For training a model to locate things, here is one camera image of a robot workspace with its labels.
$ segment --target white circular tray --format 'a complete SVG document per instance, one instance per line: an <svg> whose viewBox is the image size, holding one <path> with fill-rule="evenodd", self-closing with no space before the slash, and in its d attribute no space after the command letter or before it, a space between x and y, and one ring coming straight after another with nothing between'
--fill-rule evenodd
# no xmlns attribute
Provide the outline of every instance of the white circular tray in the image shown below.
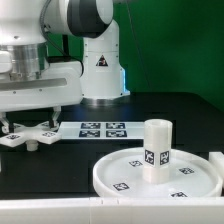
<svg viewBox="0 0 224 224"><path fill-rule="evenodd" d="M143 148L130 148L100 159L93 169L93 185L101 197L220 196L222 179L205 159L171 150L170 179L150 184L143 179Z"/></svg>

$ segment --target black cable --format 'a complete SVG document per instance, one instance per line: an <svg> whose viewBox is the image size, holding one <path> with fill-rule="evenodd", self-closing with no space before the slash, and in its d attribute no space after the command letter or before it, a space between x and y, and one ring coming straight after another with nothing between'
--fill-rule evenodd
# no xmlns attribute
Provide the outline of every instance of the black cable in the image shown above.
<svg viewBox="0 0 224 224"><path fill-rule="evenodd" d="M44 7L41 11L41 14L40 14L40 28L41 28L41 33L43 35L43 37L47 40L47 42L49 42L55 49L57 49L64 57L66 58L70 58L70 59L74 59L78 62L80 62L80 65L82 67L82 75L84 73L84 65L83 65L83 62L73 56L70 56L69 54L66 54L66 52L64 52L56 43L54 43L50 38L49 36L47 35L47 33L45 32L45 25L44 25L44 18L45 18L45 15L46 15L46 12L47 12L47 8L49 6L49 4L51 3L51 0L47 0L46 3L44 4Z"/></svg>
<svg viewBox="0 0 224 224"><path fill-rule="evenodd" d="M132 35L133 35L133 38L134 38L135 46L136 46L136 49L137 49L139 61L140 61L140 64L141 64L141 67L142 67L142 70L143 70L143 73L144 73L144 76L145 76L147 85L148 85L148 89L150 90L151 88L150 88L148 76L146 74L146 70L145 70L145 66L144 66L144 62L143 62L143 57L142 57L142 53L141 53L141 48L139 46L139 42L137 40L137 35L136 35L135 28L134 28L134 25L133 25L131 10L130 10L130 7L129 7L128 0L125 0L125 1L126 1L127 11L128 11L128 16L129 16L131 31L132 31Z"/></svg>

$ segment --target white cylinder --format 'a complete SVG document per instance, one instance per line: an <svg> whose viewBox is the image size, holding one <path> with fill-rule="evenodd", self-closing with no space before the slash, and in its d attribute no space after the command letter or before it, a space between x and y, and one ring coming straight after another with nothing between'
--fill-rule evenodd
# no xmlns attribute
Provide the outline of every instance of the white cylinder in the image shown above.
<svg viewBox="0 0 224 224"><path fill-rule="evenodd" d="M152 184L169 181L172 123L153 119L145 122L143 178Z"/></svg>
<svg viewBox="0 0 224 224"><path fill-rule="evenodd" d="M26 141L27 151L34 152L38 149L38 141L36 140L28 140Z"/></svg>

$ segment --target white plastic part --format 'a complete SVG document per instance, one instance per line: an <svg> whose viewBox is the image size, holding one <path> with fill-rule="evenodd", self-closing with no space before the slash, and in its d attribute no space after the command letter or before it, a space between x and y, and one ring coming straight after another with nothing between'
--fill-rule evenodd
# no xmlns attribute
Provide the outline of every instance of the white plastic part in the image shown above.
<svg viewBox="0 0 224 224"><path fill-rule="evenodd" d="M115 21L100 37L84 38L83 63L84 98L116 99L130 94L124 88L124 69L119 63L119 27Z"/></svg>
<svg viewBox="0 0 224 224"><path fill-rule="evenodd" d="M0 51L0 73L12 71L12 57L8 51Z"/></svg>
<svg viewBox="0 0 224 224"><path fill-rule="evenodd" d="M45 42L39 17L46 0L7 0L0 7L0 45L30 45Z"/></svg>
<svg viewBox="0 0 224 224"><path fill-rule="evenodd" d="M67 22L69 0L52 0L48 6L45 25L52 33L72 35Z"/></svg>
<svg viewBox="0 0 224 224"><path fill-rule="evenodd" d="M222 179L214 167L201 157L171 150L170 179L151 184L143 179L143 148L111 153L94 166L93 185L101 197L173 198L217 197Z"/></svg>
<svg viewBox="0 0 224 224"><path fill-rule="evenodd" d="M36 151L38 142L52 144L61 139L61 134L52 132L48 122L41 123L35 127L26 127L14 124L15 131L12 134L0 138L0 144L16 147L26 142L28 151Z"/></svg>
<svg viewBox="0 0 224 224"><path fill-rule="evenodd" d="M224 155L222 152L210 152L209 162L216 168L224 181Z"/></svg>
<svg viewBox="0 0 224 224"><path fill-rule="evenodd" d="M78 104L82 100L79 62L51 64L40 80L25 83L8 81L0 91L0 111L10 112L28 109Z"/></svg>
<svg viewBox="0 0 224 224"><path fill-rule="evenodd" d="M223 198L0 201L1 224L220 224Z"/></svg>
<svg viewBox="0 0 224 224"><path fill-rule="evenodd" d="M144 130L143 178L152 184L168 182L172 123L159 119L148 120L145 122ZM168 162L161 165L161 157Z"/></svg>
<svg viewBox="0 0 224 224"><path fill-rule="evenodd" d="M38 141L37 140L28 140L26 141L27 151L34 152L38 149Z"/></svg>
<svg viewBox="0 0 224 224"><path fill-rule="evenodd" d="M112 0L96 0L96 7L101 20L105 24L110 24L113 18L113 1Z"/></svg>

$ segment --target black table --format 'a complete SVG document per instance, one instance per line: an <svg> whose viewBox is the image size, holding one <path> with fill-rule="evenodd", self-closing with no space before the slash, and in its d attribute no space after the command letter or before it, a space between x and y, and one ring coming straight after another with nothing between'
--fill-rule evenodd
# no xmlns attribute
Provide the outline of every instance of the black table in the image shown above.
<svg viewBox="0 0 224 224"><path fill-rule="evenodd" d="M49 119L50 109L13 112L10 121L25 125ZM74 105L63 107L60 121L173 122L172 146L207 157L224 150L224 113L191 93L133 93L110 107ZM141 147L142 140L61 140L40 144L37 152L25 145L0 146L2 172L0 199L96 196L92 169L104 155L125 148Z"/></svg>

